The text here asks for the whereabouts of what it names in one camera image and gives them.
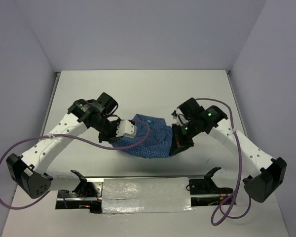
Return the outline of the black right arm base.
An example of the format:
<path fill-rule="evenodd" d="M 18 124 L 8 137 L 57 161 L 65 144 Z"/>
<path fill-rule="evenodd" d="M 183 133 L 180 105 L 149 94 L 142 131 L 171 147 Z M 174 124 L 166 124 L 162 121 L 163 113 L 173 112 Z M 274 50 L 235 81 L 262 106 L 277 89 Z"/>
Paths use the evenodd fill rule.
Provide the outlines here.
<path fill-rule="evenodd" d="M 211 178 L 189 179 L 186 190 L 190 193 L 192 207 L 219 205 L 233 193 L 232 188 L 220 188 Z"/>

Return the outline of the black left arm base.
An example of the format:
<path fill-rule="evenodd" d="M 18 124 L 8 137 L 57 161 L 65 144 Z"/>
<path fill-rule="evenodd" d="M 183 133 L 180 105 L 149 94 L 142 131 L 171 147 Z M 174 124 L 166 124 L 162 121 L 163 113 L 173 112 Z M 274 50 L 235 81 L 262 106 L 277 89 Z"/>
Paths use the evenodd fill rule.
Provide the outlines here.
<path fill-rule="evenodd" d="M 103 179 L 87 178 L 84 187 L 74 191 L 59 190 L 57 193 L 56 210 L 85 209 L 90 213 L 102 213 Z"/>

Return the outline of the blue plaid long sleeve shirt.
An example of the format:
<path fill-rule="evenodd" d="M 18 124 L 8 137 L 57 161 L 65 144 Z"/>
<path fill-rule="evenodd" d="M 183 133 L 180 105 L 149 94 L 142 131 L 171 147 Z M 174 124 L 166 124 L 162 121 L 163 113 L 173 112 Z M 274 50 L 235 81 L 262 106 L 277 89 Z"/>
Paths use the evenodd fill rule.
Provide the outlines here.
<path fill-rule="evenodd" d="M 141 141 L 147 134 L 147 126 L 140 121 L 146 122 L 150 126 L 148 138 L 140 145 L 124 150 L 125 153 L 141 158 L 169 158 L 172 145 L 172 128 L 166 124 L 165 119 L 136 114 L 133 117 L 137 128 L 134 138 L 122 137 L 113 142 L 113 147 L 126 147 Z"/>

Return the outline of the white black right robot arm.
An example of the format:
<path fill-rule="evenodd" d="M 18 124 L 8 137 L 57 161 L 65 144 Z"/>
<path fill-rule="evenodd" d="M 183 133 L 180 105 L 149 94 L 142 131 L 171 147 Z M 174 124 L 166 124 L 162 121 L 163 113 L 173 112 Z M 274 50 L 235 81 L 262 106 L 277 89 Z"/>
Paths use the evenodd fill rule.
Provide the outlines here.
<path fill-rule="evenodd" d="M 215 105 L 204 109 L 198 99 L 190 98 L 179 105 L 172 116 L 177 123 L 172 124 L 170 156 L 193 147 L 193 138 L 206 133 L 241 160 L 249 175 L 243 180 L 244 189 L 254 201 L 263 203 L 283 183 L 286 161 L 265 153 L 236 129 L 232 114 L 227 115 Z"/>

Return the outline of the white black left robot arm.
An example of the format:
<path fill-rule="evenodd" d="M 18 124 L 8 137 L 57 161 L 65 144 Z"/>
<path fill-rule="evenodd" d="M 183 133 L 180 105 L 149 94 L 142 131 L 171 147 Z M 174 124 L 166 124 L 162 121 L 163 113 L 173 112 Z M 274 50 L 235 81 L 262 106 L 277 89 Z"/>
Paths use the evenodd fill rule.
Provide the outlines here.
<path fill-rule="evenodd" d="M 54 159 L 89 128 L 99 132 L 100 141 L 116 139 L 120 119 L 110 121 L 118 103 L 108 94 L 98 99 L 78 99 L 68 108 L 61 121 L 29 150 L 6 159 L 10 176 L 30 198 L 36 199 L 48 191 L 69 190 L 74 196 L 86 193 L 86 178 L 76 170 L 50 171 Z"/>

